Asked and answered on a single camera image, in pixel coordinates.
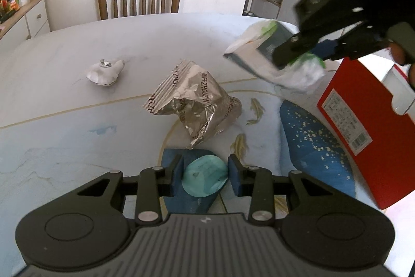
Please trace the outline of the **person right hand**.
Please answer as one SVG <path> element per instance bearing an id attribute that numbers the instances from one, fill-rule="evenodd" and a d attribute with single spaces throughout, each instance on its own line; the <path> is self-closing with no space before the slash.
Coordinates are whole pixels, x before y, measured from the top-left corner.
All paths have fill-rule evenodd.
<path id="1" fill-rule="evenodd" d="M 394 62 L 401 66 L 410 65 L 408 71 L 408 82 L 409 85 L 415 87 L 415 68 L 414 63 L 409 63 L 409 57 L 406 51 L 399 45 L 394 42 L 389 43 L 390 54 Z"/>

